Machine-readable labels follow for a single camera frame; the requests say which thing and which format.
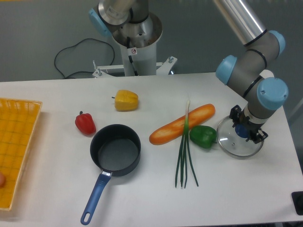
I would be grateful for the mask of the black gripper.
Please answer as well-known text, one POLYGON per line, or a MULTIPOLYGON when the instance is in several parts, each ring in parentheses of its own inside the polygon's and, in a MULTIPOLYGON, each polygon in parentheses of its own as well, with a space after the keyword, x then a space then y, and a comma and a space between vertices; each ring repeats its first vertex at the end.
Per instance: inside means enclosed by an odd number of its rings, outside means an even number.
POLYGON ((246 139, 246 142, 251 140, 258 144, 268 137, 268 134, 261 129, 264 119, 256 118, 251 114, 246 116, 239 105, 231 109, 229 118, 233 122, 232 127, 235 128, 236 134, 246 139))

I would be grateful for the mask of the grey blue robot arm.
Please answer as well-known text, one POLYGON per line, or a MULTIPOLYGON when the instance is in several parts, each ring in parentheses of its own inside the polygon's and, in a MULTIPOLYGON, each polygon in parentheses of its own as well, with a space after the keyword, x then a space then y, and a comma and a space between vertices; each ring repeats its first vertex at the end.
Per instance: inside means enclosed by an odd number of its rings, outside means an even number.
MULTIPOLYGON (((277 31, 268 31, 244 0, 217 0, 215 5, 233 29, 246 52, 240 58, 227 56, 216 69, 216 77, 247 101, 246 107, 231 109, 236 133, 260 143, 267 138, 262 125, 288 97, 280 79, 264 78, 261 72, 285 48, 277 31)), ((159 18, 149 11, 146 0, 101 0, 89 11, 89 18, 103 36, 120 46, 126 76, 168 73, 165 63, 156 66, 156 43, 162 35, 159 18)))

